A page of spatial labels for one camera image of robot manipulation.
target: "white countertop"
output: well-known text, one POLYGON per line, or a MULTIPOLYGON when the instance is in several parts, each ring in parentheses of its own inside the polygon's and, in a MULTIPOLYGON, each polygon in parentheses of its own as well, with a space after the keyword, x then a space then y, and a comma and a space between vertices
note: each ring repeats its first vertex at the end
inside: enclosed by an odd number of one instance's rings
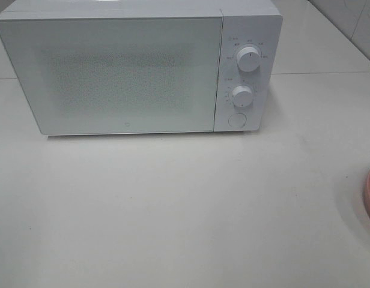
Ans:
POLYGON ((370 288, 369 168, 368 72, 272 75, 255 133, 50 138, 0 79, 0 288, 370 288))

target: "round button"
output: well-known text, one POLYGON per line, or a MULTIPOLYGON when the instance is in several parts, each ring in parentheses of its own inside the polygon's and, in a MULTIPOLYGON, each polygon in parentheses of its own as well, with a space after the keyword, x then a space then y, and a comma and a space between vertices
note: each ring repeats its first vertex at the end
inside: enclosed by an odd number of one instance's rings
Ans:
POLYGON ((246 116, 241 113, 236 113, 229 117, 228 122, 233 128, 241 128, 245 126, 246 116))
POLYGON ((238 86, 232 91, 233 105, 239 108, 249 106, 253 102, 253 90, 248 86, 238 86))
POLYGON ((259 67, 261 52, 253 46, 242 48, 237 53, 237 65, 241 71, 252 72, 259 67))

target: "microwave top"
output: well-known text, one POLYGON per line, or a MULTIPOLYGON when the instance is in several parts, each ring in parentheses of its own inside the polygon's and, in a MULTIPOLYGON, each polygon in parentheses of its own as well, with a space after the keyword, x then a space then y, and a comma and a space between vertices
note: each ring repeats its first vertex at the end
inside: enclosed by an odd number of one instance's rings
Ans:
POLYGON ((255 15, 279 12, 271 0, 16 0, 0 20, 255 15))

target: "power level knob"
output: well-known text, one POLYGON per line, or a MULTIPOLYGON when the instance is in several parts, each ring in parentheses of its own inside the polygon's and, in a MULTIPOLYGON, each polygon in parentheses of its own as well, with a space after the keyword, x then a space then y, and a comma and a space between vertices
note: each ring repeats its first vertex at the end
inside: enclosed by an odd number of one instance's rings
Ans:
POLYGON ((242 48, 237 53, 237 65, 241 71, 252 72, 259 67, 261 52, 253 46, 242 48))
POLYGON ((253 90, 249 86, 238 86, 232 91, 232 102, 234 106, 244 108, 253 102, 253 90))

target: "white wall tile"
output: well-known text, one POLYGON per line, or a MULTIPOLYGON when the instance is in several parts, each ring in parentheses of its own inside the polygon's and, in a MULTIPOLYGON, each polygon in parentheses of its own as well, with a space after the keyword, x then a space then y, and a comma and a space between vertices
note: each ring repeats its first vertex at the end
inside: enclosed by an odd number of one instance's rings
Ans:
POLYGON ((370 59, 370 0, 365 5, 352 41, 370 59))
POLYGON ((366 0, 311 0, 348 38, 352 37, 366 0))
POLYGON ((273 74, 370 72, 370 61, 307 0, 273 0, 284 17, 273 74))

